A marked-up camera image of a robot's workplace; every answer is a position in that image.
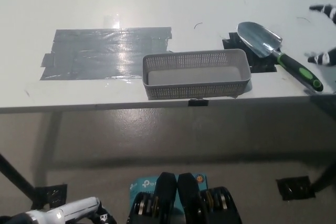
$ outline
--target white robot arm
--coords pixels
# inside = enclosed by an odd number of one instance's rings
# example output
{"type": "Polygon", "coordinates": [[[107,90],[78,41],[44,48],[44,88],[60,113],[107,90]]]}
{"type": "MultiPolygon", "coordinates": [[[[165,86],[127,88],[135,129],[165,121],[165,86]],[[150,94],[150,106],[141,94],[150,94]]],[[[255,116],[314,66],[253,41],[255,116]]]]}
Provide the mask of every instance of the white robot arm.
{"type": "Polygon", "coordinates": [[[18,214],[6,224],[73,224],[83,218],[90,219],[93,224],[117,223],[98,198],[90,197],[65,204],[48,212],[32,210],[18,214]]]}

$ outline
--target plastic mesh basket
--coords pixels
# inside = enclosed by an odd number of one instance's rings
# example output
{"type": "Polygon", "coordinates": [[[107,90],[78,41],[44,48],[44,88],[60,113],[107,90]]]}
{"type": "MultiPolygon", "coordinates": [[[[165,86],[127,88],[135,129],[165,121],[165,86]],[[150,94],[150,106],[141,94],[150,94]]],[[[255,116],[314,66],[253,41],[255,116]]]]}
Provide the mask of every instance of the plastic mesh basket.
{"type": "Polygon", "coordinates": [[[143,84],[150,100],[237,97],[251,78],[240,49],[147,55],[143,84]]]}

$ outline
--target green trowel handle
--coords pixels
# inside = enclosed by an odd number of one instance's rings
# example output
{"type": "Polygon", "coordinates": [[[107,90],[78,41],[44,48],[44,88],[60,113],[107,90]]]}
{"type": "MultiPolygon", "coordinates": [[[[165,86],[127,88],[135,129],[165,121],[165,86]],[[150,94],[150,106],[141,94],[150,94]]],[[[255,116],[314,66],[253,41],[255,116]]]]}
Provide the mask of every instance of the green trowel handle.
{"type": "Polygon", "coordinates": [[[311,86],[316,91],[323,90],[322,82],[304,65],[298,63],[287,54],[281,54],[277,57],[278,63],[299,81],[311,86]]]}

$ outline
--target white table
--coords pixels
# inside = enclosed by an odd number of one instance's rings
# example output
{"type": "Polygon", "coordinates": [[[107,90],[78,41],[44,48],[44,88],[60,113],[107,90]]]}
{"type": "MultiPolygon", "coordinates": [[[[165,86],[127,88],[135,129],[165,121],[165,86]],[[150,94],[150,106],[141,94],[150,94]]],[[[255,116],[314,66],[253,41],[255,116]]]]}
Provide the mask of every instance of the white table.
{"type": "MultiPolygon", "coordinates": [[[[149,101],[142,80],[40,81],[56,29],[110,28],[104,19],[119,15],[120,27],[172,27],[168,50],[222,49],[222,38],[239,22],[254,21],[283,37],[282,50],[336,90],[336,69],[307,63],[305,52],[336,46],[336,27],[311,4],[336,0],[1,0],[0,113],[187,106],[187,100],[149,101]]],[[[305,87],[281,67],[252,74],[252,89],[235,101],[307,96],[305,87]]],[[[209,104],[232,98],[213,98],[209,104]]]]}

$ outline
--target gray floor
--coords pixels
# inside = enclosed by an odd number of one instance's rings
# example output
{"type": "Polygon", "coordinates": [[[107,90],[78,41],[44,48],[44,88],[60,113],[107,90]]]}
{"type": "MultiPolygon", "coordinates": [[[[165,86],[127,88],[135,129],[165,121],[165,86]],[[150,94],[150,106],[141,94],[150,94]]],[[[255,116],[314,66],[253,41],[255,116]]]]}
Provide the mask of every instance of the gray floor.
{"type": "MultiPolygon", "coordinates": [[[[0,150],[34,185],[98,196],[118,223],[129,185],[162,171],[204,172],[232,193],[243,223],[334,223],[335,190],[285,202],[276,179],[319,176],[336,153],[335,122],[311,104],[116,110],[0,116],[0,150]]],[[[27,200],[0,177],[0,215],[27,200]]]]}

